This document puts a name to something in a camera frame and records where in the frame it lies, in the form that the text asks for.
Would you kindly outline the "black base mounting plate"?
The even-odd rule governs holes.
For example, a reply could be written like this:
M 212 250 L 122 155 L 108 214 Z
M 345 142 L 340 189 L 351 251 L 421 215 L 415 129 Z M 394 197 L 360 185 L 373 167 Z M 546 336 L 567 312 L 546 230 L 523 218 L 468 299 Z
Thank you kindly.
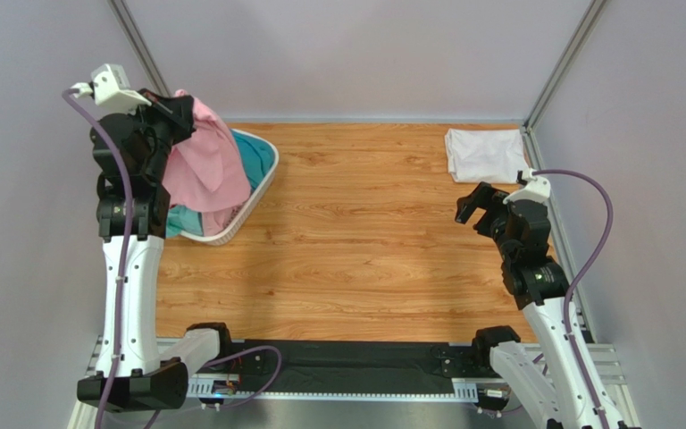
M 473 347 L 446 342 L 244 340 L 222 354 L 259 346 L 277 348 L 281 358 L 262 350 L 222 365 L 239 375 L 245 391 L 262 387 L 277 364 L 272 393 L 443 394 L 454 390 L 454 378 L 497 376 L 476 362 Z

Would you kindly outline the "aluminium corner post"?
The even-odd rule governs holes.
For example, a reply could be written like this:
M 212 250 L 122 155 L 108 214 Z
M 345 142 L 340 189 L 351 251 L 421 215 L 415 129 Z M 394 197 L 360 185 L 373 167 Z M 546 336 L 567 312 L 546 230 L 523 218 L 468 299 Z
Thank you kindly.
M 598 26 L 601 15 L 610 4 L 607 0 L 589 1 L 583 16 L 570 36 L 564 51 L 559 56 L 554 70 L 550 73 L 543 89 L 540 92 L 531 112 L 526 117 L 520 131 L 523 135 L 523 143 L 526 155 L 529 157 L 530 165 L 534 169 L 545 167 L 544 157 L 541 154 L 540 143 L 538 142 L 536 131 L 540 126 L 544 115 L 555 98 L 555 95 L 570 69 L 588 41 L 591 32 Z M 561 215 L 558 211 L 558 204 L 555 196 L 548 201 L 548 210 L 553 226 L 553 240 L 558 261 L 565 269 L 567 277 L 571 280 L 577 274 L 577 267 L 573 259 L 570 243 L 564 230 Z
M 107 3 L 138 58 L 145 75 L 150 80 L 152 88 L 157 94 L 169 97 L 172 92 L 165 82 L 163 74 L 154 59 L 152 51 L 145 41 L 128 2 L 124 0 L 108 0 Z

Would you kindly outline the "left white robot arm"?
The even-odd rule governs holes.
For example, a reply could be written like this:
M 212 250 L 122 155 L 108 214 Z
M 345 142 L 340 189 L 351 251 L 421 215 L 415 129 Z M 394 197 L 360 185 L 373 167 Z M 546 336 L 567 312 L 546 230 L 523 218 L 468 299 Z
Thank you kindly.
M 155 296 L 170 195 L 163 185 L 174 145 L 194 132 L 193 99 L 80 83 L 68 95 L 106 110 L 90 120 L 100 166 L 98 234 L 106 264 L 105 328 L 94 373 L 77 384 L 80 402 L 111 413 L 180 408 L 189 381 L 230 342 L 225 324 L 190 326 L 166 351 L 155 336 Z

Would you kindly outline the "white plastic laundry basket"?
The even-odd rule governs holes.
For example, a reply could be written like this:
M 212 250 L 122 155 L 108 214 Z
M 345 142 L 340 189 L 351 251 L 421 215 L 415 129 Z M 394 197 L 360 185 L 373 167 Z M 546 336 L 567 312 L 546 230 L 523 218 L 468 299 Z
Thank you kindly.
M 266 191 L 272 185 L 278 165 L 280 163 L 280 153 L 278 148 L 276 148 L 276 146 L 273 145 L 269 140 L 256 136 L 251 132 L 241 129 L 232 129 L 231 131 L 234 136 L 239 136 L 242 139 L 248 138 L 255 141 L 261 141 L 266 147 L 268 147 L 272 151 L 272 165 L 266 172 L 264 178 L 258 183 L 256 189 L 252 191 L 248 200 L 239 208 L 238 211 L 233 213 L 233 216 L 230 218 L 229 223 L 225 226 L 225 228 L 222 231 L 212 236 L 198 236 L 196 234 L 191 234 L 187 231 L 182 231 L 180 233 L 180 236 L 185 239 L 210 246 L 226 245 L 235 237 L 235 235 L 243 226 L 248 217 L 258 207 L 258 204 L 263 198 Z

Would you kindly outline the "pink t shirt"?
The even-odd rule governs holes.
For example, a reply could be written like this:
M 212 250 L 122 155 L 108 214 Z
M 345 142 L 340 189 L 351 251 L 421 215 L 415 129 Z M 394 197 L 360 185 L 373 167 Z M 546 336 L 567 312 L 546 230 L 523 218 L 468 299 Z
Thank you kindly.
M 237 143 L 218 114 L 198 98 L 194 101 L 195 131 L 172 148 L 163 177 L 169 208 L 182 205 L 208 213 L 241 205 L 250 185 Z

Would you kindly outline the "right aluminium corner post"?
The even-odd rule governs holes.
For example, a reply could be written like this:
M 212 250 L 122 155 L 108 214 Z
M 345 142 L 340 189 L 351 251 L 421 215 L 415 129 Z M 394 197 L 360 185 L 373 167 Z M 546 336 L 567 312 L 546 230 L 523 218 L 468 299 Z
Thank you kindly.
M 540 143 L 538 142 L 536 131 L 540 126 L 544 115 L 555 98 L 555 95 L 570 69 L 588 41 L 591 32 L 598 26 L 601 15 L 610 4 L 607 0 L 589 1 L 583 16 L 570 36 L 564 51 L 559 56 L 554 70 L 550 73 L 543 89 L 540 92 L 531 112 L 526 117 L 520 131 L 523 135 L 523 143 L 526 155 L 529 157 L 530 165 L 534 169 L 545 167 L 544 157 L 541 154 Z M 553 240 L 558 261 L 565 269 L 567 277 L 571 280 L 577 274 L 577 267 L 573 259 L 570 243 L 564 230 L 561 215 L 558 211 L 558 204 L 555 196 L 548 201 L 548 210 L 553 226 Z

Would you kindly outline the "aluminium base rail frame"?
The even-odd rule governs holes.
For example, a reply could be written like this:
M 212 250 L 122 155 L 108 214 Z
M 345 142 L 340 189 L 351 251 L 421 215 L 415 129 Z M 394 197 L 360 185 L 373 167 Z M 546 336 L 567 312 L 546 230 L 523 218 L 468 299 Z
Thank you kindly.
M 233 341 L 238 358 L 153 389 L 157 406 L 178 409 L 187 398 L 213 405 L 260 399 L 454 402 L 509 415 L 511 389 L 482 366 L 468 343 L 383 341 Z

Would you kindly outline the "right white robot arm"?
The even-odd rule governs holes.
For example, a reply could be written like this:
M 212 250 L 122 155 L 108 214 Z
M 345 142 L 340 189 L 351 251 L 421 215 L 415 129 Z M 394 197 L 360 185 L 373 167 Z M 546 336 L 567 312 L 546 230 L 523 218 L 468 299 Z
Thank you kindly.
M 476 359 L 501 376 L 539 428 L 627 428 L 578 327 L 565 271 L 549 254 L 547 195 L 518 197 L 482 182 L 456 201 L 457 223 L 483 212 L 473 228 L 495 243 L 503 283 L 534 332 L 545 366 L 535 366 L 509 326 L 477 331 Z

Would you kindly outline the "teal t shirt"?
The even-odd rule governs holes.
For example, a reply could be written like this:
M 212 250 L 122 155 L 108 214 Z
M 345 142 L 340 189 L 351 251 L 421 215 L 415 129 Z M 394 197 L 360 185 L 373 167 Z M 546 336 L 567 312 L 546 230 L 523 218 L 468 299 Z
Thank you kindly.
M 251 195 L 272 165 L 272 151 L 261 141 L 242 139 L 234 136 L 232 132 L 231 134 L 237 143 Z M 200 213 L 182 205 L 172 206 L 168 213 L 165 237 L 169 239 L 180 236 L 182 231 L 198 236 L 218 234 L 229 223 L 233 213 L 238 211 L 243 204 L 208 213 Z

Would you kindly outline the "folded white t shirt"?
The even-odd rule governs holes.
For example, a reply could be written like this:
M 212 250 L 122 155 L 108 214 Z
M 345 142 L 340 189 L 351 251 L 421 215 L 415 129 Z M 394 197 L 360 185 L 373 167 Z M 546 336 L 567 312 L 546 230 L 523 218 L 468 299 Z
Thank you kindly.
M 444 137 L 448 173 L 457 183 L 516 183 L 529 167 L 519 130 L 449 129 Z

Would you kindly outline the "left aluminium corner post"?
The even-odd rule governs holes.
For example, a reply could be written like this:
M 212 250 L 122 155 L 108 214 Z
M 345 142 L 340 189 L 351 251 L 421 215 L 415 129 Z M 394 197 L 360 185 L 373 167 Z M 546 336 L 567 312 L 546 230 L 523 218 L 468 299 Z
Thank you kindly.
M 163 74 L 154 59 L 152 51 L 145 41 L 128 2 L 124 0 L 108 0 L 107 3 L 138 58 L 145 75 L 150 80 L 152 88 L 157 94 L 169 97 L 172 92 L 165 82 Z

